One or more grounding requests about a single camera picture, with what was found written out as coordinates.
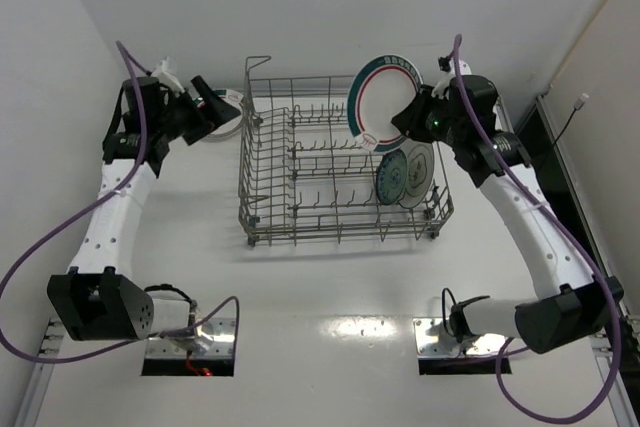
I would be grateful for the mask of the green red rimmed plate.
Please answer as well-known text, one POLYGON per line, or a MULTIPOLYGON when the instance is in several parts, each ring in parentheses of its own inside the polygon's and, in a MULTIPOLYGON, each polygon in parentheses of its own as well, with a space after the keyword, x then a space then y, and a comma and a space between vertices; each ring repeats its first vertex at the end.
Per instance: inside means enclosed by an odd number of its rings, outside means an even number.
POLYGON ((213 121, 214 129, 207 134, 202 142, 214 143, 228 140, 239 133, 243 122, 244 95, 233 89, 214 89, 213 93, 223 103, 216 107, 219 122, 213 121))
POLYGON ((369 61, 355 75, 347 95, 347 123, 356 143, 375 153, 402 146, 406 137, 391 120, 414 100, 423 83, 415 65, 397 54, 369 61))

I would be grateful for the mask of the white plate teal line pattern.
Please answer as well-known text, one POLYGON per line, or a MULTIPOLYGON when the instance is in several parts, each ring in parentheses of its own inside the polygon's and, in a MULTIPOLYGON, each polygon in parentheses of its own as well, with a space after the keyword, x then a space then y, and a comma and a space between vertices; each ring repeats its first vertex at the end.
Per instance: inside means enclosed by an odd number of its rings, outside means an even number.
POLYGON ((405 209, 416 208, 426 197, 435 172, 432 144, 406 141, 402 147, 407 160, 405 192, 398 204, 405 209))

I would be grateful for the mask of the blue floral teal plate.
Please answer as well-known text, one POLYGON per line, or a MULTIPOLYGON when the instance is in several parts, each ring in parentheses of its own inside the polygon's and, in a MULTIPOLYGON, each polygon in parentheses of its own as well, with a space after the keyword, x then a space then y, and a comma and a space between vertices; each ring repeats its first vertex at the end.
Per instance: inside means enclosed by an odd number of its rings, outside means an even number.
POLYGON ((397 203, 406 193, 408 180, 407 155, 401 149, 386 153, 377 167, 375 192, 381 205, 397 203))

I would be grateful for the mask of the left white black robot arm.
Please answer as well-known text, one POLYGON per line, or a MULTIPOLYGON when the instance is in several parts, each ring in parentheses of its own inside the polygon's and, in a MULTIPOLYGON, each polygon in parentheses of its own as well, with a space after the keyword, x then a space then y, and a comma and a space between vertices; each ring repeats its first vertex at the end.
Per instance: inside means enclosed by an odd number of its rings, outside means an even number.
POLYGON ((196 95, 170 88, 159 75, 123 82, 102 142, 100 205, 67 273, 53 275, 47 295, 75 341, 142 339, 154 316, 151 297, 132 274, 136 232, 169 145, 192 145, 240 117, 196 76, 196 95))

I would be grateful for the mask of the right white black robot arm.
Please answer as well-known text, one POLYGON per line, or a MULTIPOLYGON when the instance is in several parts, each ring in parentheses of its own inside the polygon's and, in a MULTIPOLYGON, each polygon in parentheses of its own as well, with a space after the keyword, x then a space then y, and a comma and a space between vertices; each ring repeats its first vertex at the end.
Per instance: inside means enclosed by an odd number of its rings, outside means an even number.
POLYGON ((599 332, 624 291, 604 275, 550 210, 531 158, 512 132, 497 128, 494 84, 478 75, 444 88, 421 85, 391 123, 411 140, 449 146, 460 168, 502 218, 529 270, 533 300, 479 296, 455 303, 446 321, 462 343, 486 333, 521 339, 537 354, 599 332))

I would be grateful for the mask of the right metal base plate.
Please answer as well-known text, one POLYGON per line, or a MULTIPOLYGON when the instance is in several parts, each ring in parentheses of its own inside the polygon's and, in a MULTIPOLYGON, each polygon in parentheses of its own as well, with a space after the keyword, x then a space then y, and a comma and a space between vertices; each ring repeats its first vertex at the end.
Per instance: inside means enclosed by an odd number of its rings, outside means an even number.
POLYGON ((506 338, 485 334, 459 343, 445 332, 440 317, 413 319, 414 337, 419 360, 470 360, 495 356, 506 338))

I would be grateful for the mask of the metal base plate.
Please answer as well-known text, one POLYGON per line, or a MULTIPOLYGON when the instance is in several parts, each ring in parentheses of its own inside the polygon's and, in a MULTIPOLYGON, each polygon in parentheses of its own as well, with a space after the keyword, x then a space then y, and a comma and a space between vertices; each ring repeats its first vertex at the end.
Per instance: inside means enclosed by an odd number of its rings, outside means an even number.
POLYGON ((413 319, 414 337, 419 360, 470 360, 495 356, 506 338, 485 334, 459 343, 445 332, 440 317, 413 319))
POLYGON ((228 360, 234 353, 236 325, 231 318, 213 319, 190 337, 152 337, 145 358, 178 360, 191 353, 196 360, 228 360))

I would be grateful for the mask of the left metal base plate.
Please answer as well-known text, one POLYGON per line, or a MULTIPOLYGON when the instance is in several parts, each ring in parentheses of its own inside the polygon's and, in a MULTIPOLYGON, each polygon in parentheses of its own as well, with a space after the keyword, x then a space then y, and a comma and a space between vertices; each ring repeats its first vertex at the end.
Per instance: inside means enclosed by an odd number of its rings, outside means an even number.
POLYGON ((236 325, 231 318, 213 319, 190 337, 152 337, 145 358, 178 360, 191 353, 196 360, 228 360, 234 353, 236 325))

